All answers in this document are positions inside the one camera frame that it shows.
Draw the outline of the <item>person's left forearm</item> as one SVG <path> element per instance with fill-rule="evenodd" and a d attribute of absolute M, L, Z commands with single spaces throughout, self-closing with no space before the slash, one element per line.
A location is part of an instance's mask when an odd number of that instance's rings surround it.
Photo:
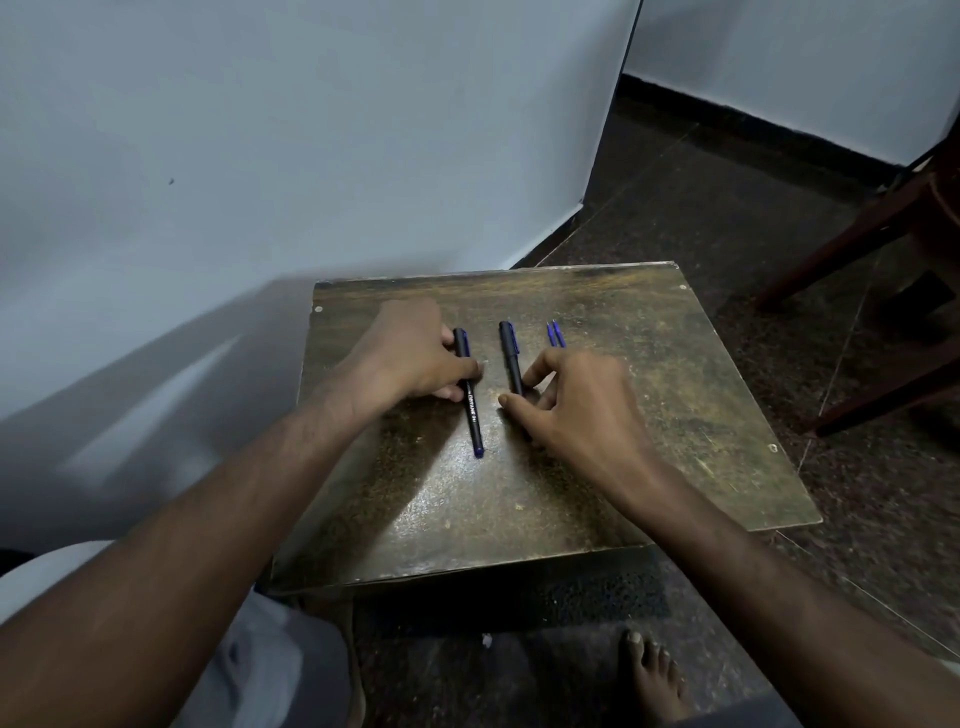
<path fill-rule="evenodd" d="M 345 449 L 404 394 L 339 370 L 307 403 L 0 626 L 0 728 L 167 728 Z"/>

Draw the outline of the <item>person's right forearm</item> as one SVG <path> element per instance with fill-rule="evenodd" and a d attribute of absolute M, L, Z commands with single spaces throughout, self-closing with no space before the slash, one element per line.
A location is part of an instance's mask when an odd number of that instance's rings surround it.
<path fill-rule="evenodd" d="M 960 677 L 732 520 L 658 457 L 617 508 L 682 571 L 805 728 L 960 728 Z"/>

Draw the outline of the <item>dark wooden chair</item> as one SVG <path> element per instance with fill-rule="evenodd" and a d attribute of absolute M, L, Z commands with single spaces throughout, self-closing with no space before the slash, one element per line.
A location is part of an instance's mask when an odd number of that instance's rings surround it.
<path fill-rule="evenodd" d="M 842 232 L 761 291 L 758 310 L 770 310 L 842 268 L 908 237 L 926 269 L 895 294 L 895 314 L 926 316 L 960 301 L 960 111 L 943 139 L 908 168 L 903 182 L 864 207 Z M 809 432 L 826 437 L 960 388 L 960 332 L 826 410 Z"/>

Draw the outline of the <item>plain black pen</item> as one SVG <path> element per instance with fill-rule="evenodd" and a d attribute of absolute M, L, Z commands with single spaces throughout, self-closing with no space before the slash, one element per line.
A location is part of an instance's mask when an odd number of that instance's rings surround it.
<path fill-rule="evenodd" d="M 499 321 L 498 334 L 508 375 L 510 392 L 524 397 L 525 388 L 520 367 L 520 348 L 513 324 L 510 321 Z"/>

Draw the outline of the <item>black pen with white print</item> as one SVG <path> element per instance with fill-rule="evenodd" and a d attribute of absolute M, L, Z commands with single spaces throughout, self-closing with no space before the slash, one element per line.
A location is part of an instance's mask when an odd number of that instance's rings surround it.
<path fill-rule="evenodd" d="M 461 327 L 452 329 L 454 337 L 454 352 L 458 358 L 470 358 L 471 350 L 468 334 Z M 478 417 L 476 396 L 474 393 L 474 378 L 468 376 L 460 380 L 459 386 L 463 393 L 463 405 L 465 407 L 466 423 L 471 440 L 471 446 L 474 457 L 481 459 L 485 455 L 485 446 L 482 438 L 482 429 Z"/>

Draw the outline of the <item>person's right foot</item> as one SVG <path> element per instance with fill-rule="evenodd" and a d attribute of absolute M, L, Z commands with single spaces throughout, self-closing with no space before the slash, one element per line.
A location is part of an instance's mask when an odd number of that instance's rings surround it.
<path fill-rule="evenodd" d="M 618 641 L 614 700 L 621 728 L 667 728 L 695 716 L 677 662 L 634 629 Z"/>

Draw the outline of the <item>person's right hand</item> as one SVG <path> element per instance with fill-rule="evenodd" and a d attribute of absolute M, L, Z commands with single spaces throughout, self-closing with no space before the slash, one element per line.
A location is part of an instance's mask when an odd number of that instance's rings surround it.
<path fill-rule="evenodd" d="M 530 435 L 622 515 L 638 523 L 644 495 L 664 467 L 647 431 L 626 363 L 588 348 L 546 347 L 522 375 L 555 393 L 552 435 Z"/>

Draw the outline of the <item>person's left hand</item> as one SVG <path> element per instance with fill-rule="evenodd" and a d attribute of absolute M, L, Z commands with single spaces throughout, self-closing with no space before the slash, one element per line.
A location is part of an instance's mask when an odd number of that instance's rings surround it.
<path fill-rule="evenodd" d="M 467 377 L 480 379 L 483 366 L 458 357 L 452 346 L 453 333 L 433 298 L 389 299 L 342 367 L 363 407 L 380 414 Z"/>

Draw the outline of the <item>person's light grey shorts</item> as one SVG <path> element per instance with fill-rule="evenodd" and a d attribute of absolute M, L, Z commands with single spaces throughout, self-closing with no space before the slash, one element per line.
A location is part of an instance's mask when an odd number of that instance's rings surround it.
<path fill-rule="evenodd" d="M 68 545 L 0 575 L 0 626 L 116 540 Z M 167 728 L 361 728 L 352 649 L 335 623 L 251 588 Z"/>

